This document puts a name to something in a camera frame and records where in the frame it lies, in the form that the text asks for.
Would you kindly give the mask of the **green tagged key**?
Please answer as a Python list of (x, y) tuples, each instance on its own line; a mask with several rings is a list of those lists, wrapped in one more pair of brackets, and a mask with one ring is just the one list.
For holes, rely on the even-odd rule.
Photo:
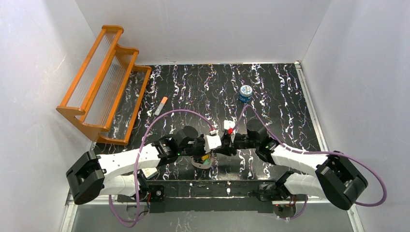
[(209, 166), (209, 165), (210, 165), (210, 160), (209, 160), (209, 159), (206, 159), (206, 160), (203, 162), (203, 165), (204, 165), (204, 166)]

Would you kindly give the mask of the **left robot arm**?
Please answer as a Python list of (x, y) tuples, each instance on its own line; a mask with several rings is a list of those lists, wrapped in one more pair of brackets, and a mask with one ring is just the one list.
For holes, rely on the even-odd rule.
[(198, 135), (195, 128), (185, 126), (176, 134), (166, 135), (141, 149), (111, 155), (85, 152), (68, 169), (66, 177), (77, 205), (93, 201), (100, 195), (137, 196), (135, 187), (139, 182), (131, 172), (173, 163), (180, 156), (201, 158), (220, 145), (215, 130), (211, 135)]

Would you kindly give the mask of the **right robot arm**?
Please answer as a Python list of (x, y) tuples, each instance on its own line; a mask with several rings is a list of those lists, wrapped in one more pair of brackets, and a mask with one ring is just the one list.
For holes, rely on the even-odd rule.
[(349, 210), (368, 186), (368, 181), (346, 157), (340, 154), (309, 154), (271, 137), (265, 126), (253, 119), (247, 134), (236, 133), (235, 122), (223, 123), (222, 153), (234, 155), (240, 149), (254, 149), (259, 159), (272, 165), (289, 167), (263, 194), (286, 198), (311, 195), (326, 198), (334, 206)]

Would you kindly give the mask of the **white metal keyring plate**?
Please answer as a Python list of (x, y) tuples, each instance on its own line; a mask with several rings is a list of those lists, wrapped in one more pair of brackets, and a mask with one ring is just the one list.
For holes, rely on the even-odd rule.
[(211, 164), (209, 166), (204, 166), (203, 162), (204, 161), (201, 160), (201, 157), (199, 157), (199, 158), (192, 157), (191, 158), (192, 165), (194, 167), (198, 168), (198, 169), (204, 169), (205, 170), (205, 169), (209, 169), (211, 167)]

